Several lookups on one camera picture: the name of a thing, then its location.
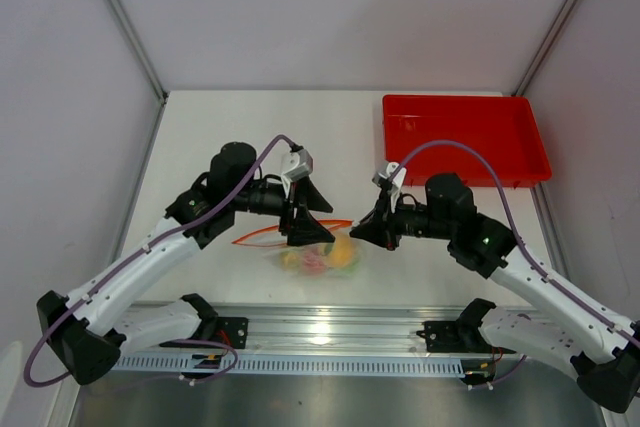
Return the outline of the orange yellow peach with leaf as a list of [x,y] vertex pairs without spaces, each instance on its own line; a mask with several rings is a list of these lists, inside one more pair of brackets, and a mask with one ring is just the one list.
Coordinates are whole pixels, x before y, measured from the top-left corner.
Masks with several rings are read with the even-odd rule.
[[353,260],[355,247],[349,236],[339,236],[332,244],[327,254],[327,263],[331,268],[342,269],[348,267]]

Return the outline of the clear zip bag orange zipper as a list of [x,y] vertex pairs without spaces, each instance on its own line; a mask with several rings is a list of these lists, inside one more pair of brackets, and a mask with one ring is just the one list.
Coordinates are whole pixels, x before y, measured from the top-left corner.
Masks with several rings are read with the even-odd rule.
[[353,221],[321,219],[320,224],[334,235],[333,243],[288,246],[278,226],[272,225],[246,233],[232,244],[261,251],[270,264],[291,275],[351,277],[365,258],[361,242],[349,236]]

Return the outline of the pink yellow peach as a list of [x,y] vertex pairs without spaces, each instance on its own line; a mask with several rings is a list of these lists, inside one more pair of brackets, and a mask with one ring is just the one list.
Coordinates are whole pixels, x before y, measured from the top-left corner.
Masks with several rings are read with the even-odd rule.
[[305,250],[301,255],[300,271],[307,275],[320,275],[327,270],[325,257],[315,251]]

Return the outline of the green yellow mango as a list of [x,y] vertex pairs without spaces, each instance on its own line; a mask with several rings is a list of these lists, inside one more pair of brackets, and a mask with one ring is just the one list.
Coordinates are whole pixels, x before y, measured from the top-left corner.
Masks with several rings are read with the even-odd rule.
[[292,270],[299,268],[299,255],[292,251],[283,252],[280,254],[280,262],[282,268],[285,270]]

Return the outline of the green apple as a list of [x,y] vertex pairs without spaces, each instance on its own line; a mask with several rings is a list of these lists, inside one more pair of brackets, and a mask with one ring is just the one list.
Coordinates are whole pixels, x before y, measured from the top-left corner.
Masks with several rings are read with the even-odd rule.
[[360,245],[349,247],[342,254],[336,271],[340,276],[351,277],[358,271],[364,258],[365,252]]

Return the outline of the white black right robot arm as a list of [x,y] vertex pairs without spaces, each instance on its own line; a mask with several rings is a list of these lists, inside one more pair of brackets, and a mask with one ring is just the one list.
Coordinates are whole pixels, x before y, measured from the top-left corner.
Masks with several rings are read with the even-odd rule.
[[350,235],[393,251],[405,237],[444,240],[461,266],[518,295],[551,326],[476,299],[457,320],[458,342],[532,357],[574,380],[599,406],[624,413],[639,393],[639,324],[545,269],[514,229],[480,213],[473,193],[453,173],[425,184],[426,201],[406,204],[390,175],[374,178],[379,197]]

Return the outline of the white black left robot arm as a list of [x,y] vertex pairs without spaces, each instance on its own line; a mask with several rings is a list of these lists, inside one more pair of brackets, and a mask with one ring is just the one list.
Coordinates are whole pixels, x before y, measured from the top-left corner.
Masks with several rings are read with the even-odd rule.
[[239,212],[278,218],[289,247],[334,242],[313,216],[333,208],[310,179],[312,157],[296,143],[289,148],[280,173],[261,176],[264,153],[244,142],[225,144],[135,250],[68,294],[49,291],[37,301],[42,337],[36,346],[49,346],[66,376],[80,385],[103,377],[122,356],[148,347],[232,350],[219,314],[198,294],[140,315],[125,313],[170,269],[230,229]]

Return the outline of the red plastic tray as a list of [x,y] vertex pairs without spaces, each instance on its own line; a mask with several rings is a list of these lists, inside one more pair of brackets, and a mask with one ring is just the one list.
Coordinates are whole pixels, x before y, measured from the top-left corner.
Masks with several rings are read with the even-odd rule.
[[387,94],[382,99],[385,157],[400,162],[434,140],[479,153],[509,188],[552,176],[528,100],[523,97]]

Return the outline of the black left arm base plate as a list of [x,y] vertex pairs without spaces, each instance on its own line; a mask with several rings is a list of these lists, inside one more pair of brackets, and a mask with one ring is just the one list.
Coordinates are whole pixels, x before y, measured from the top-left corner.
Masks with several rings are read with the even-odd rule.
[[161,347],[196,347],[196,340],[219,342],[244,349],[248,335],[247,317],[214,314],[206,319],[172,320],[161,328]]

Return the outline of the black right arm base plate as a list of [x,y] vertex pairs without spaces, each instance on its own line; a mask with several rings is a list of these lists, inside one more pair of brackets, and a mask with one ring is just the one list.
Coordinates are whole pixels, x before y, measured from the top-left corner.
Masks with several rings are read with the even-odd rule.
[[506,347],[490,345],[480,334],[480,322],[424,321],[415,335],[422,339],[430,353],[490,354],[502,351],[515,354]]

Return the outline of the aluminium corner post left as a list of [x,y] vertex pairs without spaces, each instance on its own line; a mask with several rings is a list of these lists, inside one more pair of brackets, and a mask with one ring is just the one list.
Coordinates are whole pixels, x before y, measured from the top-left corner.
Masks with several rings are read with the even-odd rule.
[[160,77],[153,66],[139,33],[132,22],[122,0],[103,0],[122,39],[130,50],[155,98],[163,104],[168,97]]

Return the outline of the aluminium corner post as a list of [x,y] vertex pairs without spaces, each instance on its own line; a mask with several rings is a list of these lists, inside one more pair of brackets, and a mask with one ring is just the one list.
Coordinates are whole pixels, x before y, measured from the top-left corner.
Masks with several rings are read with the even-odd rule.
[[139,33],[132,22],[122,0],[103,0],[122,39],[130,50],[155,98],[163,104],[168,97],[160,77],[153,66]]
[[534,82],[546,60],[551,55],[554,47],[561,38],[564,30],[569,25],[573,14],[578,9],[582,0],[562,0],[559,9],[546,29],[544,36],[538,43],[533,56],[527,63],[522,75],[519,77],[510,95],[522,97]]

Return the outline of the aluminium corner post right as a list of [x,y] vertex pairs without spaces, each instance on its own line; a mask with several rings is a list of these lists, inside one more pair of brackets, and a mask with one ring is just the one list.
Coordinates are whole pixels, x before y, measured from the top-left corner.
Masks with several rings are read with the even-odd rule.
[[573,14],[578,9],[582,0],[562,0],[559,9],[546,29],[544,36],[538,43],[533,56],[527,63],[522,75],[519,77],[510,95],[522,97],[534,82],[546,60],[551,55],[554,47],[561,38],[564,30],[569,25]]

